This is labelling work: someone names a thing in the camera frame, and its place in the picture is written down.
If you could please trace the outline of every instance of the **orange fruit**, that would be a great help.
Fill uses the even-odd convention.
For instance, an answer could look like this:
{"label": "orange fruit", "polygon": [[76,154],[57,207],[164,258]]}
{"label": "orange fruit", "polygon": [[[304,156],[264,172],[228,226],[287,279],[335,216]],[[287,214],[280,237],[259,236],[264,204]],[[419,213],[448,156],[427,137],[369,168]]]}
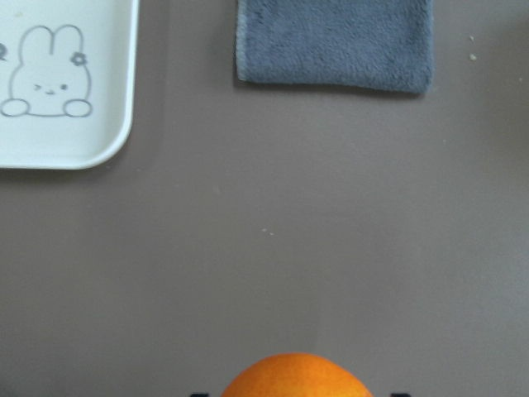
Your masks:
{"label": "orange fruit", "polygon": [[222,397],[373,397],[350,372],[326,358],[286,353],[241,372]]}

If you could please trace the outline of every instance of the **flower on rabbit's ear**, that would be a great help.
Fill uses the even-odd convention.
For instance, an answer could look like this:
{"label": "flower on rabbit's ear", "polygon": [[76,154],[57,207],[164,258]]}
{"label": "flower on rabbit's ear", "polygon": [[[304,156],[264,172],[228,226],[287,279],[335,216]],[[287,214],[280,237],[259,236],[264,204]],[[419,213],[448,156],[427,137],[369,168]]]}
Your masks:
{"label": "flower on rabbit's ear", "polygon": [[83,66],[88,63],[86,60],[86,54],[83,54],[82,52],[74,53],[69,60],[71,60],[75,66]]}

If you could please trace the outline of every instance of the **orange ball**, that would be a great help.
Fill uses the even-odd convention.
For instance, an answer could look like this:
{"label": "orange ball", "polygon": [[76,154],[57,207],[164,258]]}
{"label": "orange ball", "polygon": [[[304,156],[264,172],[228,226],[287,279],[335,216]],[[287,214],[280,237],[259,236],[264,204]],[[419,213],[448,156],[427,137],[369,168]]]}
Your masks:
{"label": "orange ball", "polygon": [[307,353],[279,354],[241,372],[222,397],[373,397],[350,372]]}

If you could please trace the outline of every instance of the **rabbit paw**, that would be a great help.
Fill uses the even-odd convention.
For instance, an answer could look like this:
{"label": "rabbit paw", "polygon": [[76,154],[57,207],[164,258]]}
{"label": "rabbit paw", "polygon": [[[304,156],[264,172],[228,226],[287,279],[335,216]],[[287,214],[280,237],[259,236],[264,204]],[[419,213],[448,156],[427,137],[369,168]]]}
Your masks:
{"label": "rabbit paw", "polygon": [[84,99],[72,99],[64,103],[63,109],[68,117],[88,117],[92,113],[92,105]]}
{"label": "rabbit paw", "polygon": [[30,104],[24,99],[8,99],[0,105],[0,112],[6,117],[24,116],[30,111]]}

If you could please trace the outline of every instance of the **rabbit ear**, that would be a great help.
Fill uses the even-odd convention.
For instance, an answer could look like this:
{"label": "rabbit ear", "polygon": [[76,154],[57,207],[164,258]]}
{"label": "rabbit ear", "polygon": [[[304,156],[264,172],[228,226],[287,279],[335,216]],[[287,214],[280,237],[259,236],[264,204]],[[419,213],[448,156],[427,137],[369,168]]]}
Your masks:
{"label": "rabbit ear", "polygon": [[53,55],[55,58],[71,60],[75,53],[83,52],[83,33],[78,27],[64,25],[55,31]]}
{"label": "rabbit ear", "polygon": [[53,43],[53,32],[46,26],[35,26],[22,36],[19,57],[23,63],[38,61],[50,55]]}

